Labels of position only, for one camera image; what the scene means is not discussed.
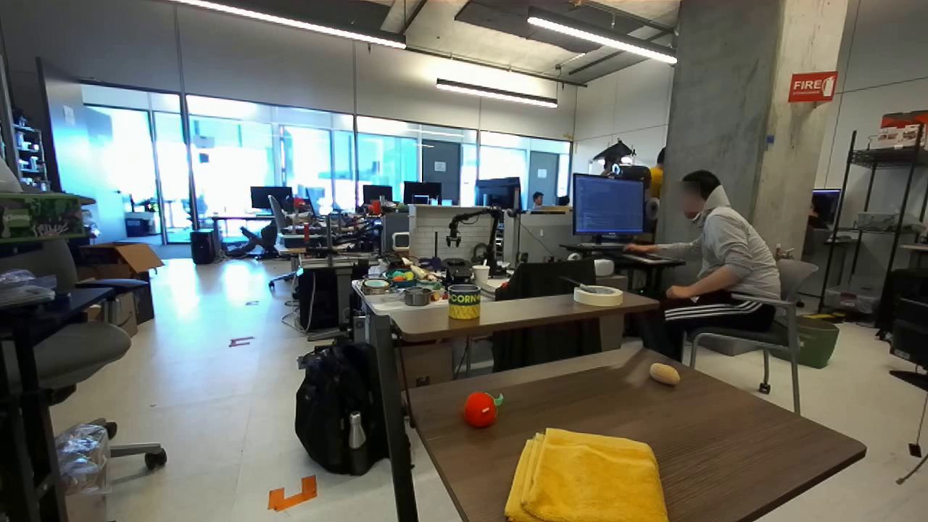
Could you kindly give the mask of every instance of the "glass wall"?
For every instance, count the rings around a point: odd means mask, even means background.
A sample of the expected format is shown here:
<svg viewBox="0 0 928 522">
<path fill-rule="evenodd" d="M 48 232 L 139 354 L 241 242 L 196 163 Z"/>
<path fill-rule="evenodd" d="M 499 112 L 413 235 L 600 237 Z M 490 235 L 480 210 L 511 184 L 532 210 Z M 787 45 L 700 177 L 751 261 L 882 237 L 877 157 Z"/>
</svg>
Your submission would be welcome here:
<svg viewBox="0 0 928 522">
<path fill-rule="evenodd" d="M 363 184 L 403 203 L 413 180 L 439 183 L 444 205 L 471 205 L 477 177 L 518 177 L 525 205 L 566 194 L 569 141 L 187 96 L 186 152 L 174 92 L 57 77 L 47 92 L 60 187 L 99 199 L 102 237 L 186 242 L 207 215 L 255 210 L 248 184 L 289 184 L 318 215 L 352 210 Z"/>
</svg>

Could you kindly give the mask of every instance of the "red ball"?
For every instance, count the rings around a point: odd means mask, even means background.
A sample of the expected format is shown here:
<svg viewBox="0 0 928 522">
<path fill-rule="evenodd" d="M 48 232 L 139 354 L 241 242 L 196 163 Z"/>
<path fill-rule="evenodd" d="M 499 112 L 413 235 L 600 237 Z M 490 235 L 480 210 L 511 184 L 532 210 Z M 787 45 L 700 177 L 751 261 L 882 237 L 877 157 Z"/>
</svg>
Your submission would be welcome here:
<svg viewBox="0 0 928 522">
<path fill-rule="evenodd" d="M 496 408 L 496 397 L 487 390 L 468 390 L 464 400 L 464 422 L 484 429 L 492 425 L 499 408 Z"/>
</svg>

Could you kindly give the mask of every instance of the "orange tape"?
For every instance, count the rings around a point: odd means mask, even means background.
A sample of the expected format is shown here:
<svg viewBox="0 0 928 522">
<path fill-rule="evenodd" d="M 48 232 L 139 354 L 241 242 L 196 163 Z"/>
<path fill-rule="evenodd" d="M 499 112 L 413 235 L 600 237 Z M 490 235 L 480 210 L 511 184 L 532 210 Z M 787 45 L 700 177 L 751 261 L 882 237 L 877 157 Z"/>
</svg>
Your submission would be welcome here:
<svg viewBox="0 0 928 522">
<path fill-rule="evenodd" d="M 284 486 L 265 493 L 265 511 L 286 511 L 292 503 L 315 499 L 315 474 L 303 474 L 294 495 L 286 495 Z"/>
</svg>

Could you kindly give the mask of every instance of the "ceiling light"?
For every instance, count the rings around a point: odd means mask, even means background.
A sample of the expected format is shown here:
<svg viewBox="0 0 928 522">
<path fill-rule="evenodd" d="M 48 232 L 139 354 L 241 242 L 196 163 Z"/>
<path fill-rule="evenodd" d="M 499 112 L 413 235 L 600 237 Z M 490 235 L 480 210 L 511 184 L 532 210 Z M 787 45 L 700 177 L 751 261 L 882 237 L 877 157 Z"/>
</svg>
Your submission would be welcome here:
<svg viewBox="0 0 928 522">
<path fill-rule="evenodd" d="M 235 7 L 235 6 L 222 6 L 222 2 L 207 2 L 207 0 L 176 0 L 176 2 L 207 7 L 207 10 L 222 10 L 222 15 L 235 15 L 235 18 L 264 20 L 264 22 L 274 22 L 274 26 L 289 26 L 289 29 L 300 29 L 300 31 L 321 31 L 321 35 L 332 35 L 332 36 L 348 36 L 348 41 L 405 49 L 403 41 L 374 36 L 374 35 L 363 35 L 363 31 L 345 31 L 345 29 L 332 29 L 332 26 L 289 20 L 289 18 Z"/>
<path fill-rule="evenodd" d="M 548 99 L 548 96 L 492 90 L 492 86 L 464 84 L 464 81 L 450 81 L 450 77 L 438 77 L 435 86 L 464 92 L 464 96 L 500 99 L 500 100 L 532 105 L 532 107 L 555 107 L 555 99 Z"/>
<path fill-rule="evenodd" d="M 571 36 L 579 36 L 579 41 L 590 41 L 590 44 L 600 44 L 600 45 L 612 45 L 612 49 L 619 49 L 619 52 L 629 52 L 629 55 L 640 55 L 640 57 L 648 57 L 648 61 L 676 64 L 676 55 L 669 55 L 669 52 L 658 52 L 658 49 L 645 49 L 640 44 L 629 44 L 629 41 L 583 31 L 577 26 L 566 26 L 566 22 L 555 22 L 555 20 L 548 20 L 548 18 L 528 18 L 528 22 L 531 26 L 541 26 L 548 31 L 558 31 L 558 35 L 571 35 Z"/>
</svg>

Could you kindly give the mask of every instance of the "plastic bottle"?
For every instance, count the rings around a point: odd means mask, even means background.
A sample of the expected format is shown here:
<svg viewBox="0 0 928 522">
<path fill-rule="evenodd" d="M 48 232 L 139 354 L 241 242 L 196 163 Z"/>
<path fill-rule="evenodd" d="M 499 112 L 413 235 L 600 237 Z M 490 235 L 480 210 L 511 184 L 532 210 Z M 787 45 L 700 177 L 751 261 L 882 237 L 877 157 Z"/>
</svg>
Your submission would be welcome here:
<svg viewBox="0 0 928 522">
<path fill-rule="evenodd" d="M 363 474 L 367 470 L 367 435 L 360 411 L 348 415 L 348 455 L 352 474 Z"/>
</svg>

